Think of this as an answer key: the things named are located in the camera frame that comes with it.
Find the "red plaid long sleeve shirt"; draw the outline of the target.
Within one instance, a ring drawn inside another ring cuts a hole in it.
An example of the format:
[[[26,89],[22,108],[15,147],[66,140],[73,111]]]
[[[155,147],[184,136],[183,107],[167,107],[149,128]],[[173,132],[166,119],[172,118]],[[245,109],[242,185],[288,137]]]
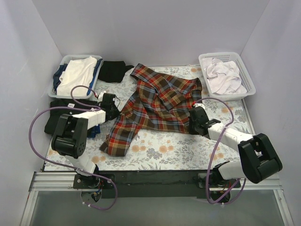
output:
[[[141,129],[188,134],[189,111],[201,99],[199,78],[158,73],[143,64],[130,75],[136,79],[136,90],[99,148],[111,156],[125,156]]]

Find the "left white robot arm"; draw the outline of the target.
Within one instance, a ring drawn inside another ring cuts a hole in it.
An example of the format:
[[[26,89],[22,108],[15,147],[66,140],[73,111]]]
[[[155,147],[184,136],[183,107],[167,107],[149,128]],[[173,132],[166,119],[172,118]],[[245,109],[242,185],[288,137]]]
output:
[[[103,93],[100,110],[92,107],[91,111],[80,114],[63,114],[53,135],[51,148],[71,162],[75,171],[84,176],[84,183],[89,188],[96,188],[100,177],[96,174],[96,164],[85,153],[87,131],[119,116],[116,99],[115,94]]]

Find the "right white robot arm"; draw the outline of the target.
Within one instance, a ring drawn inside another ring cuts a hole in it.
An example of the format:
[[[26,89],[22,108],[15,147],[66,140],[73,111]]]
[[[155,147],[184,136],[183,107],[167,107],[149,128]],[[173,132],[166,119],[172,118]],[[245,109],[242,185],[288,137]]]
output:
[[[267,135],[251,135],[227,128],[217,119],[209,119],[204,107],[195,104],[190,110],[189,130],[218,141],[239,154],[238,161],[226,161],[210,168],[209,175],[199,173],[196,177],[199,187],[206,183],[210,187],[223,187],[237,179],[248,179],[257,184],[282,170],[283,164]]]

